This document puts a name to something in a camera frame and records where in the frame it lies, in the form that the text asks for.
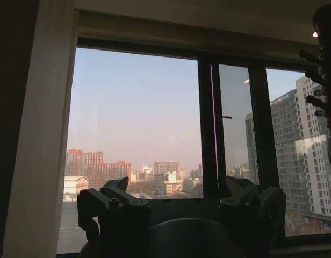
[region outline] window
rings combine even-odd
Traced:
[[[226,174],[257,183],[257,156],[248,68],[219,65],[219,75],[222,114],[232,117],[223,119]]]
[[[301,224],[300,222],[293,223],[293,221],[298,221],[299,218],[297,214],[300,213],[309,220],[312,219],[313,221],[319,221],[319,223],[324,224],[324,219],[319,217],[325,215],[326,210],[323,213],[317,206],[315,210],[314,205],[310,205],[311,208],[309,209],[306,205],[302,205],[300,198],[308,200],[310,204],[321,203],[324,205],[323,199],[320,198],[323,196],[322,190],[325,189],[325,183],[321,182],[323,181],[323,177],[320,175],[323,174],[324,176],[324,174],[328,175],[328,173],[321,172],[319,174],[318,163],[320,163],[320,167],[325,167],[327,166],[325,162],[327,159],[322,159],[320,156],[318,156],[318,159],[316,149],[321,143],[326,141],[326,135],[318,135],[319,131],[317,130],[313,133],[312,127],[313,124],[316,125],[316,123],[319,125],[318,127],[320,127],[320,125],[324,127],[325,121],[323,119],[316,119],[316,117],[311,114],[312,112],[310,112],[310,110],[314,110],[314,108],[305,102],[304,93],[308,93],[308,91],[306,90],[306,92],[304,92],[306,85],[303,85],[303,82],[307,80],[304,73],[275,69],[267,69],[266,72],[273,127],[275,126],[275,109],[277,109],[277,112],[286,109],[286,113],[297,116],[297,119],[285,118],[285,123],[291,122],[292,125],[296,125],[295,131],[292,131],[296,133],[296,136],[286,130],[274,129],[275,132],[280,130],[283,132],[281,142],[284,142],[286,146],[295,146],[294,149],[284,149],[282,153],[284,158],[281,162],[279,162],[279,157],[277,159],[278,171],[287,169],[292,183],[289,187],[287,181],[279,177],[280,187],[284,190],[286,189],[287,194],[286,218],[292,222],[292,230],[288,230],[289,228],[285,227],[285,233],[287,236],[317,234],[317,231],[312,230],[308,224]],[[285,95],[288,95],[289,98],[282,100],[282,97]],[[274,138],[274,140],[277,149],[277,143],[280,140],[277,138]],[[297,178],[299,177],[297,176],[303,174],[307,175],[307,181],[302,181],[303,187],[299,187],[300,184],[297,182]]]
[[[139,198],[202,197],[197,61],[78,48],[67,148],[58,253],[87,241],[81,189],[129,176]],[[80,187],[67,187],[78,177]]]
[[[109,179],[129,175],[128,192],[140,198],[202,197],[197,71],[195,60],[79,48],[71,94],[66,176],[83,175],[88,181],[83,188],[99,188]],[[219,65],[218,72],[221,96],[214,97],[221,99],[222,115],[232,119],[223,119],[225,156],[217,158],[224,160],[228,175],[257,183],[254,130],[260,125],[254,125],[251,107],[259,103],[251,101],[249,70]],[[280,186],[287,194],[286,224],[291,230],[286,228],[286,235],[316,234],[301,221],[304,217],[313,219],[318,226],[325,214],[317,205],[322,185],[316,182],[321,180],[319,176],[315,180],[319,170],[313,165],[317,165],[313,156],[318,154],[310,153],[310,147],[315,150],[320,142],[325,144],[324,135],[308,137],[312,125],[323,124],[306,113],[312,107],[304,101],[304,73],[275,69],[266,72],[271,109],[268,122],[272,122],[276,146],[274,160]],[[255,100],[255,88],[252,90]],[[321,166],[327,166],[319,160]],[[78,252],[87,241],[83,231],[74,233],[75,198],[74,193],[64,189],[59,253]]]

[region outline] white building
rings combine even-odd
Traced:
[[[296,105],[302,139],[296,141],[298,153],[304,154],[305,181],[308,188],[310,211],[331,216],[331,165],[327,155],[327,130],[325,119],[315,116],[317,110],[307,104],[305,97],[314,95],[320,86],[306,77],[296,81]]]
[[[144,167],[143,172],[145,175],[145,182],[152,182],[154,180],[154,174],[151,168]]]
[[[88,189],[89,181],[85,176],[65,176],[64,195],[76,196],[83,189]]]
[[[168,176],[168,183],[176,184],[176,171],[167,172],[166,175]]]

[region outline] tall white building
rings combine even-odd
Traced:
[[[331,165],[327,155],[325,119],[315,116],[317,110],[307,104],[305,97],[314,95],[320,86],[306,77],[296,81],[296,108],[301,139],[296,142],[297,152],[305,158],[305,182],[308,188],[310,211],[331,216]]]

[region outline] window sill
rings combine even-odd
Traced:
[[[331,243],[317,245],[288,246],[272,249],[270,257],[331,257]]]

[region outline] building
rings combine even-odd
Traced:
[[[203,165],[198,165],[199,176],[203,176]]]
[[[192,178],[192,179],[186,179],[182,183],[182,190],[184,192],[191,192],[194,187],[197,185],[200,185],[203,183],[203,180],[201,178]]]
[[[143,173],[145,177],[145,182],[152,182],[154,180],[154,173],[152,172],[151,168],[144,167]]]
[[[88,189],[89,181],[85,176],[65,176],[64,195],[76,197],[81,190]]]
[[[300,234],[312,233],[311,227],[305,226],[310,221],[331,220],[331,165],[325,119],[315,116],[317,109],[305,101],[319,87],[302,77],[294,90],[270,103],[280,187],[286,193],[286,216],[291,224],[286,226]],[[257,159],[251,114],[246,116],[246,131],[249,169],[253,171]]]
[[[325,119],[315,116],[317,110],[305,101],[320,86],[308,78],[296,81],[297,112],[300,114],[302,139],[297,144],[297,151],[302,148],[305,159],[306,187],[309,193],[310,211],[331,217],[331,165],[327,153],[327,133]]]
[[[182,191],[182,180],[176,180],[176,172],[154,175],[154,191],[160,195],[172,195]]]
[[[249,173],[246,175],[246,179],[251,180],[254,184],[258,181],[258,167],[257,167],[257,156],[256,156],[256,145],[255,145],[255,133],[254,133],[254,121],[253,114],[246,116],[246,138],[247,138],[247,150],[248,150],[248,161],[249,161]]]
[[[82,174],[82,155],[80,149],[69,149],[65,157],[65,176],[80,176]]]
[[[79,149],[70,149],[66,154],[66,176],[85,176],[89,181],[89,188],[99,189],[108,180],[115,180],[128,176],[131,178],[131,164],[126,161],[104,163],[103,152],[84,153]]]
[[[164,174],[167,172],[179,172],[179,162],[165,161],[155,162],[154,174]]]

